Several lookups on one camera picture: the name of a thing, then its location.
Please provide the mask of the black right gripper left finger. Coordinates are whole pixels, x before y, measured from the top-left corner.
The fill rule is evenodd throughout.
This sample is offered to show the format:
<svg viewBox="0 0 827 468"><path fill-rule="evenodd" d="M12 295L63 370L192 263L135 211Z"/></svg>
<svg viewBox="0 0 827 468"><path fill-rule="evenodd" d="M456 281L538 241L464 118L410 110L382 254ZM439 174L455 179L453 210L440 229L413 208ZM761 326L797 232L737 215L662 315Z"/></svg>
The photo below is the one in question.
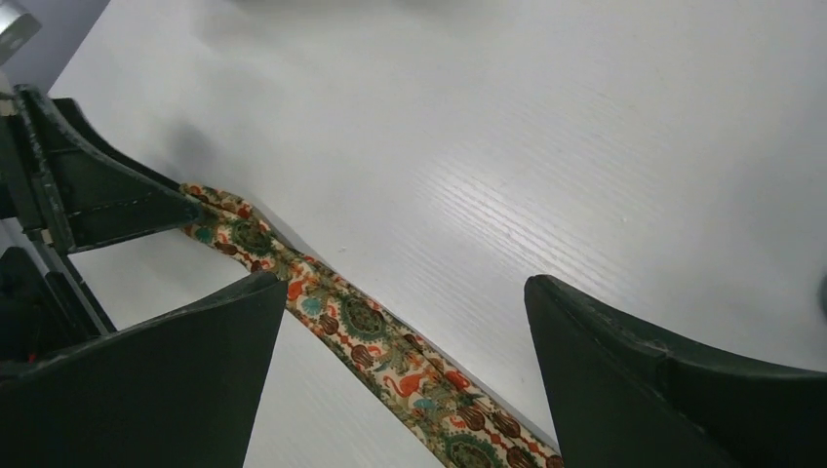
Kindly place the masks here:
<svg viewBox="0 0 827 468"><path fill-rule="evenodd" d="M5 467L240 467L287 298L258 272L125 330L9 367Z"/></svg>

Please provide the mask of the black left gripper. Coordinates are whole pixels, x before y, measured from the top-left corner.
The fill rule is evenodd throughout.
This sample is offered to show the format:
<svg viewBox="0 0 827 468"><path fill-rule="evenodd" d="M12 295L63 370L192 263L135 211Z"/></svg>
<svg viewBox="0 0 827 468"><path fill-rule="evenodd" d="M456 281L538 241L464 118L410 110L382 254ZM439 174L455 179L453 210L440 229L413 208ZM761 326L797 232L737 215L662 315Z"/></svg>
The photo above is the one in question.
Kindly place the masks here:
<svg viewBox="0 0 827 468"><path fill-rule="evenodd" d="M68 254L178 229L199 203L126 156L77 102L13 88L1 120L1 359L36 362L115 333Z"/></svg>

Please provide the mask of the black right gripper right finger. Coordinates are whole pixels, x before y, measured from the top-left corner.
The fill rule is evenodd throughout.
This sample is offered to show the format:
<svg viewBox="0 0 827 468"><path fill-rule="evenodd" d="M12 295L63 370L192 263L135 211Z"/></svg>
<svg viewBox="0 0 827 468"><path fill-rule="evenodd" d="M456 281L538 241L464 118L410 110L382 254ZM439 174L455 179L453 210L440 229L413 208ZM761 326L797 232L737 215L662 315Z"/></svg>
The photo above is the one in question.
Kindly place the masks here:
<svg viewBox="0 0 827 468"><path fill-rule="evenodd" d="M569 467L822 467L826 375L715 348L550 275L524 302Z"/></svg>

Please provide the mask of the beige paisley patterned tie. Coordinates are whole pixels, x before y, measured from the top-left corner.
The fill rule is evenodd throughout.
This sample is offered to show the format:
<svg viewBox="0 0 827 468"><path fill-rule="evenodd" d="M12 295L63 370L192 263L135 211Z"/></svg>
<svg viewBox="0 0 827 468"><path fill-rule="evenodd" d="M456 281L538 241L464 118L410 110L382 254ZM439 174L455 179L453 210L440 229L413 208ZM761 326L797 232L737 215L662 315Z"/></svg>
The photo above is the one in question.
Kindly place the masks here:
<svg viewBox="0 0 827 468"><path fill-rule="evenodd" d="M446 467L561 467L542 441L389 310L324 262L284 243L250 202L183 183L204 211L183 232L248 271L286 282L287 310Z"/></svg>

